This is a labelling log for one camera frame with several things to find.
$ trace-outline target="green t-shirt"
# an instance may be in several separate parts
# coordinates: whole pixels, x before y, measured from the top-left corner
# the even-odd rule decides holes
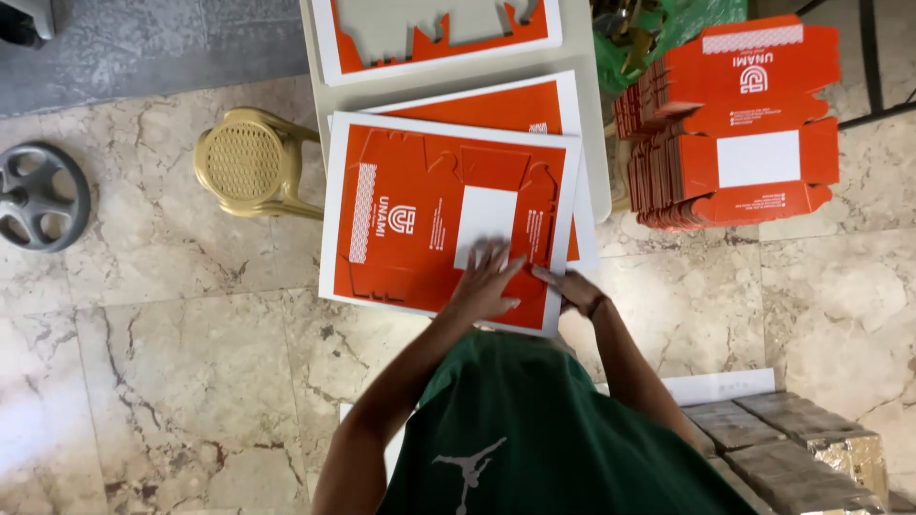
[[[754,510],[676,433],[550,342],[472,332],[407,423],[379,513]]]

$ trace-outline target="gray wheel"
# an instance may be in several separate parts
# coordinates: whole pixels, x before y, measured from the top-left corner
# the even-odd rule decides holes
[[[44,157],[31,173],[23,173],[19,161],[28,154]],[[60,171],[70,175],[76,189],[73,200],[64,199],[51,185]],[[89,183],[79,165],[53,145],[39,141],[23,143],[0,154],[0,237],[13,245],[36,252],[60,252],[75,242],[89,222],[92,200]],[[41,228],[46,214],[59,214],[70,219],[70,226],[58,238]],[[28,238],[13,230],[15,220]]]

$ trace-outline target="white table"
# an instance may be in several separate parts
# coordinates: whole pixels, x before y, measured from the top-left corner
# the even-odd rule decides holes
[[[462,9],[471,8],[470,2],[455,1]],[[405,8],[402,1],[366,0],[360,9],[348,12],[348,19],[359,16],[362,20],[381,22],[389,19],[410,19],[398,16],[392,9]],[[322,80],[321,63],[318,57],[318,42],[315,38],[311,2],[300,0],[305,42],[309,54],[311,86],[315,98],[319,132],[322,136],[322,153],[327,167],[330,128],[327,116],[334,111],[355,111],[384,104],[406,102],[429,96],[454,93],[480,88],[503,82],[529,79],[557,71],[575,70],[581,111],[583,148],[588,169],[588,182],[592,195],[592,210],[596,223],[604,221],[611,213],[611,192],[605,153],[604,127],[601,118],[601,104],[598,99],[597,70],[594,64],[594,43],[592,40],[591,11],[587,0],[561,0],[563,44],[554,49],[534,50],[512,56],[471,60],[435,71],[421,71],[400,77],[357,82],[339,86],[328,86]],[[479,14],[462,12],[463,18],[487,19],[494,17],[493,3]],[[403,38],[403,32],[394,36]]]

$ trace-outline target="green plastic bag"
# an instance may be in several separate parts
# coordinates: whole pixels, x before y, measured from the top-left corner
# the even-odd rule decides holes
[[[656,46],[646,55],[644,64],[658,59],[669,49],[679,47],[695,38],[704,27],[747,20],[747,0],[659,0],[662,13],[644,11],[631,22],[632,26],[652,31],[661,24]],[[598,66],[598,85],[602,93],[617,98],[630,84],[637,81],[643,70],[627,65],[630,47],[618,47],[601,34],[593,32],[594,59]]]

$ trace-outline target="hand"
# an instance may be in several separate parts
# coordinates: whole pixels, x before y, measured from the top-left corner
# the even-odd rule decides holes
[[[480,263],[477,263],[478,255],[481,256]],[[474,323],[517,308],[521,300],[503,297],[503,290],[506,289],[509,280],[525,265],[527,258],[522,256],[513,259],[500,271],[508,258],[508,242],[488,240],[479,252],[472,247],[464,275],[458,282],[452,299],[442,308],[440,315],[454,316],[465,322]]]
[[[574,307],[585,318],[591,317],[598,304],[606,298],[597,286],[575,270],[566,270],[566,275],[562,276],[546,268],[532,267],[531,274],[562,294],[562,309]]]

